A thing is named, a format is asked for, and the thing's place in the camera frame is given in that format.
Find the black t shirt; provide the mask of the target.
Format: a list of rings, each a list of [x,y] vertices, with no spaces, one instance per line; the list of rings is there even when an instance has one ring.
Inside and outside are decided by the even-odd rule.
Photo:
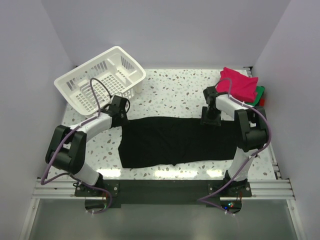
[[[145,117],[122,127],[118,147],[126,169],[177,165],[198,161],[226,161],[237,149],[232,121],[202,125],[198,118]]]

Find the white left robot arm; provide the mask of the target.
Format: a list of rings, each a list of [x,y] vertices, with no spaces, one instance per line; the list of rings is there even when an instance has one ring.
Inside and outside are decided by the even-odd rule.
[[[50,168],[55,167],[86,185],[86,191],[92,196],[99,196],[104,190],[103,177],[86,163],[87,142],[104,131],[126,125],[130,107],[129,99],[115,95],[110,103],[81,123],[57,126],[45,156],[47,168],[41,184],[55,179],[47,179]]]

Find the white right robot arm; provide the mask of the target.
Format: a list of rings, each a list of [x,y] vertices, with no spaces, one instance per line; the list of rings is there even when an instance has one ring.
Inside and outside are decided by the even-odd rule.
[[[222,125],[221,115],[227,114],[233,119],[235,126],[236,151],[233,162],[223,183],[223,192],[230,197],[240,190],[239,182],[248,179],[248,172],[253,157],[263,151],[271,140],[271,132],[263,107],[252,107],[227,92],[217,92],[214,86],[203,90],[207,106],[202,108],[201,124],[219,127]]]

